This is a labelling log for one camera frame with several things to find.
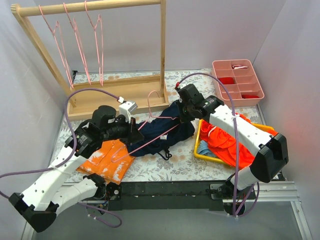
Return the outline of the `navy blue shorts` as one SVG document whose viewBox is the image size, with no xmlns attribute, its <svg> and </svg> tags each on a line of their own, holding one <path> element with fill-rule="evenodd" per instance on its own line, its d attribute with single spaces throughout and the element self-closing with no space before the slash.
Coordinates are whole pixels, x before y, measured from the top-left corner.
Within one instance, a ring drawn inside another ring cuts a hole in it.
<svg viewBox="0 0 320 240">
<path fill-rule="evenodd" d="M 137 125 L 144 139 L 127 146 L 128 153 L 133 157 L 159 154 L 175 144 L 192 137 L 195 128 L 191 122 L 181 122 L 178 101 L 174 101 L 163 110 L 159 117 L 151 122 L 140 122 Z"/>
</svg>

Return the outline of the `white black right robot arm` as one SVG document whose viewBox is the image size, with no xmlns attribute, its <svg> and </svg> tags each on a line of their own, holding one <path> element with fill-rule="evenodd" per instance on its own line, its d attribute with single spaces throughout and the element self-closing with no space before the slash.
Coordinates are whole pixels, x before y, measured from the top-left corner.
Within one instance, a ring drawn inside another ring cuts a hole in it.
<svg viewBox="0 0 320 240">
<path fill-rule="evenodd" d="M 178 87 L 176 91 L 180 97 L 177 105 L 182 121 L 200 119 L 217 126 L 237 138 L 253 155 L 253 162 L 249 166 L 225 182 L 230 198 L 239 198 L 247 187 L 257 182 L 269 183 L 289 162 L 287 139 L 284 135 L 271 135 L 233 115 L 222 100 L 213 95 L 204 98 L 194 84 Z"/>
</svg>

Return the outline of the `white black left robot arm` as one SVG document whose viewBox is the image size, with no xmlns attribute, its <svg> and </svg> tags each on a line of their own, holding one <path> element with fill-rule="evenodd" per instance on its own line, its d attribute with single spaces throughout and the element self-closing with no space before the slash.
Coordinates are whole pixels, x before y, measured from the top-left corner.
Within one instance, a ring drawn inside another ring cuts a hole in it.
<svg viewBox="0 0 320 240">
<path fill-rule="evenodd" d="M 143 140 L 136 120 L 131 116 L 137 107 L 134 101 L 125 101 L 119 109 L 99 106 L 90 119 L 83 121 L 72 132 L 49 169 L 22 193 L 13 193 L 8 198 L 36 232 L 46 230 L 62 211 L 78 202 L 88 198 L 101 200 L 106 196 L 106 181 L 96 173 L 84 177 L 67 190 L 59 189 L 80 165 L 102 147 L 103 142 L 120 140 L 132 145 Z"/>
</svg>

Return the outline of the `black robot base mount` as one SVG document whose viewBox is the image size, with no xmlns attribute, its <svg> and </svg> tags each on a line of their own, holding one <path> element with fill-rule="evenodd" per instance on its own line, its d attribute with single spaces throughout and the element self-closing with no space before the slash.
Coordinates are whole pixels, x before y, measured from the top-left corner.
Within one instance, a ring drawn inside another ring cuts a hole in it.
<svg viewBox="0 0 320 240">
<path fill-rule="evenodd" d="M 233 213 L 231 195 L 220 195 L 223 180 L 144 181 L 109 183 L 93 199 L 107 202 L 108 210 L 205 209 Z"/>
</svg>

